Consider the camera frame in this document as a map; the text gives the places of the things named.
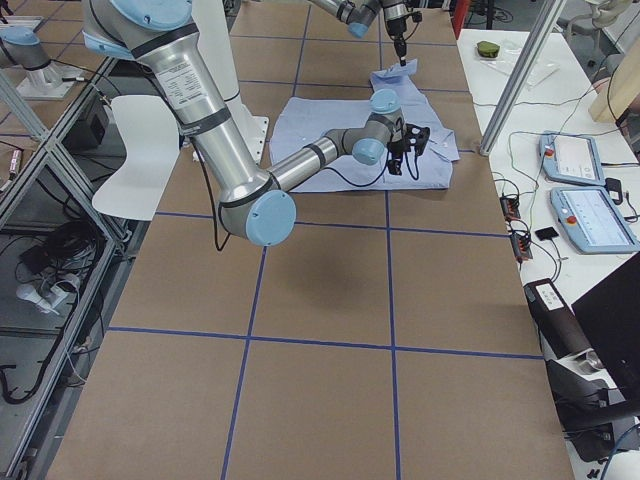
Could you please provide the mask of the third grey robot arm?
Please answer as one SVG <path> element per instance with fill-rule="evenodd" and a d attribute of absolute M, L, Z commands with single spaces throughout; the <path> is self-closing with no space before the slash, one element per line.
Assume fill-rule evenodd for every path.
<path fill-rule="evenodd" d="M 44 50 L 38 36 L 29 28 L 10 26 L 1 30 L 1 68 L 22 67 L 26 78 L 17 86 L 30 100 L 63 99 L 84 70 L 56 64 Z"/>

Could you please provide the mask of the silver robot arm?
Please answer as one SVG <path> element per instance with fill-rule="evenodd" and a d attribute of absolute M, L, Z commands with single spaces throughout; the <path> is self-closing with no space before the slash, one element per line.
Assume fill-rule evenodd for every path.
<path fill-rule="evenodd" d="M 85 1 L 82 8 L 88 49 L 154 74 L 181 133 L 220 187 L 217 216 L 232 235 L 259 246 L 282 242 L 296 220 L 289 190 L 342 156 L 373 165 L 387 148 L 406 143 L 398 96 L 382 89 L 371 97 L 363 127 L 329 130 L 263 169 L 236 123 L 238 108 L 216 84 L 235 73 L 221 2 Z"/>
<path fill-rule="evenodd" d="M 382 14 L 387 35 L 393 42 L 401 66 L 406 65 L 407 20 L 411 19 L 418 25 L 422 21 L 420 9 L 427 5 L 427 1 L 404 0 L 367 0 L 359 5 L 347 0 L 311 0 L 310 3 L 346 24 L 348 31 L 357 38 L 362 38 L 373 21 Z"/>

